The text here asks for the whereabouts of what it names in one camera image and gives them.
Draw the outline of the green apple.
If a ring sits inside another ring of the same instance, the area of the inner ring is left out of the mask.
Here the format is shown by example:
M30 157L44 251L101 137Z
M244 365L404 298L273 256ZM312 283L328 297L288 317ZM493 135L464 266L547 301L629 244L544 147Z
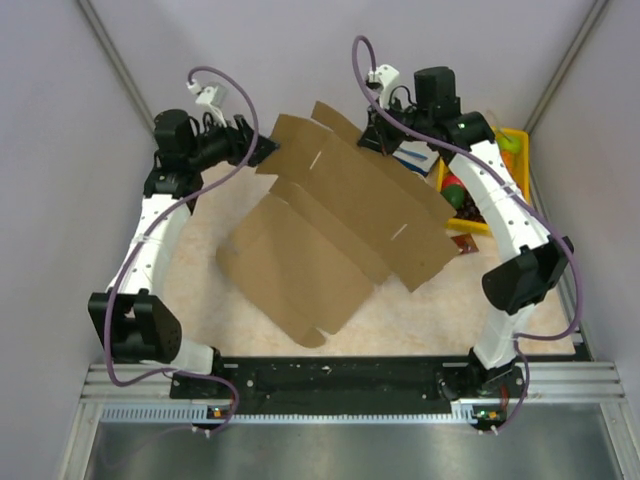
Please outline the green apple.
M513 155L518 155L522 150L522 143L517 136L500 132L496 136L496 140L501 151L506 151Z

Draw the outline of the red tomato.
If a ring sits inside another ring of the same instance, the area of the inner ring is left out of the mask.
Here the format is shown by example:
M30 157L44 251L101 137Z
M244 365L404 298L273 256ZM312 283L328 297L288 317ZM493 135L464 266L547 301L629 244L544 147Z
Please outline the red tomato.
M455 176L453 174L448 174L447 176L445 176L443 178L443 181L441 183L441 189L445 190L446 188L448 188L450 186L458 186L458 187L464 189L463 182L457 176Z

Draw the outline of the purple grapes bunch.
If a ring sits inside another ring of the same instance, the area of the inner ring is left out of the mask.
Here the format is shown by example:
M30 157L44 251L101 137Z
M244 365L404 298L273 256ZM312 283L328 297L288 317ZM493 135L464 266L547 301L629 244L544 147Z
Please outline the purple grapes bunch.
M466 196L461 206L457 209L456 219L466 220L476 223L484 223L484 217L470 196Z

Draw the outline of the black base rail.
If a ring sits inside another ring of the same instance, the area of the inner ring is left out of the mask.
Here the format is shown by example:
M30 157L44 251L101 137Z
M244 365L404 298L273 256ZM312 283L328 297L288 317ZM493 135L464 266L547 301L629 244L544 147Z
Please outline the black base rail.
M178 376L173 400L223 400L239 393L240 414L367 415L447 413L469 399L503 405L524 387L521 367L487 373L468 356L227 357L221 385Z

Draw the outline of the yellow plastic basket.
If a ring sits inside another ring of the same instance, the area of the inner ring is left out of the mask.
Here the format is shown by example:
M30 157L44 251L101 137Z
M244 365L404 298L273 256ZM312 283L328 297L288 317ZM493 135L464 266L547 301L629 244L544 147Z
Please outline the yellow plastic basket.
M513 171L509 174L511 178L516 182L518 188L522 192L525 200L530 202L530 180L529 180L529 135L521 130L511 128L493 128L495 136L500 132L517 136L522 143L522 150L518 155L515 155L515 163ZM447 228L450 230L459 231L462 233L479 234L484 236L490 236L491 230L489 226L484 223L476 223L466 220L456 219L452 217L447 222Z

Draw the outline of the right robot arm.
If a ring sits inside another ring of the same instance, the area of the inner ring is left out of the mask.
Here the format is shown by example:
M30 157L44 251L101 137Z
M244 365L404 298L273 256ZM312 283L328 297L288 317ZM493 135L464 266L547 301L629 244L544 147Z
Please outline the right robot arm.
M500 153L495 130L477 111L465 113L448 67L415 73L415 100L396 96L401 84L390 65L357 78L369 101L360 146L391 154L404 142L421 141L439 153L463 183L497 243L500 264L481 279L488 319L469 352L461 378L443 378L442 389L459 398L472 390L487 396L511 374L520 339L538 304L558 283L573 247L526 202Z

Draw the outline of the small red packet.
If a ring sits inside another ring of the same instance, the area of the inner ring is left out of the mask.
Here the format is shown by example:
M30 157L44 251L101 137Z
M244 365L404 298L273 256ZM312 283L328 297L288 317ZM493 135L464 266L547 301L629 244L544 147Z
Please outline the small red packet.
M465 233L451 237L451 240L458 248L460 255L477 253L479 248L471 234Z

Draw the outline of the brown cardboard box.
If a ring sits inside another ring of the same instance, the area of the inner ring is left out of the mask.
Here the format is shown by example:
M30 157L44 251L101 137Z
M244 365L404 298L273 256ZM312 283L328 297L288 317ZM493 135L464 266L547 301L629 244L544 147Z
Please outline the brown cardboard box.
M278 149L257 168L268 193L218 247L220 270L291 340L322 346L374 289L414 291L458 253L453 207L397 160L358 146L360 130L317 102L280 115Z

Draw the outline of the orange pineapple toy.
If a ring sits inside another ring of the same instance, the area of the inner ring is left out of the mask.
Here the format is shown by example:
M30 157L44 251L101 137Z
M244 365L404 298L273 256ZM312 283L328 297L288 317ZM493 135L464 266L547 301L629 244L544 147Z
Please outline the orange pineapple toy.
M515 155L507 150L502 150L501 151L501 158L502 161L505 165L505 167L512 172L513 168L514 168L514 163L515 163Z

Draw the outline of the green lime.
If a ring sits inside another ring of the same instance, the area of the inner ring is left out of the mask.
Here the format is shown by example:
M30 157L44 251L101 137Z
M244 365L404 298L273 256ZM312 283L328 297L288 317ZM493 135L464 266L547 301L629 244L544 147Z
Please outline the green lime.
M454 209L460 209L465 201L466 190L458 184L451 184L441 190L441 195Z

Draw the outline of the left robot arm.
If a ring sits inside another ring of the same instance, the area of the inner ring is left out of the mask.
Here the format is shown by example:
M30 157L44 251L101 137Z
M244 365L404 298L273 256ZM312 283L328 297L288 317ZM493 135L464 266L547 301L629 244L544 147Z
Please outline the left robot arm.
M165 278L182 229L194 213L203 172L222 162L255 168L279 148L237 115L224 126L206 113L196 120L171 109L154 119L154 166L147 176L141 215L125 259L88 313L110 364L147 363L164 372L192 372L205 396L226 387L219 351L186 339L162 300Z

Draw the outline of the blue white razor package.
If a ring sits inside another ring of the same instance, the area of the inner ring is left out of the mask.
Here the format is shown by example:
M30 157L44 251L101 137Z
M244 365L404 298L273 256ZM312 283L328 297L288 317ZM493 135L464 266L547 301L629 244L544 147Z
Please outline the blue white razor package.
M417 141L403 142L394 151L393 156L409 170L422 176L427 176L439 159L436 151L430 149L426 143Z

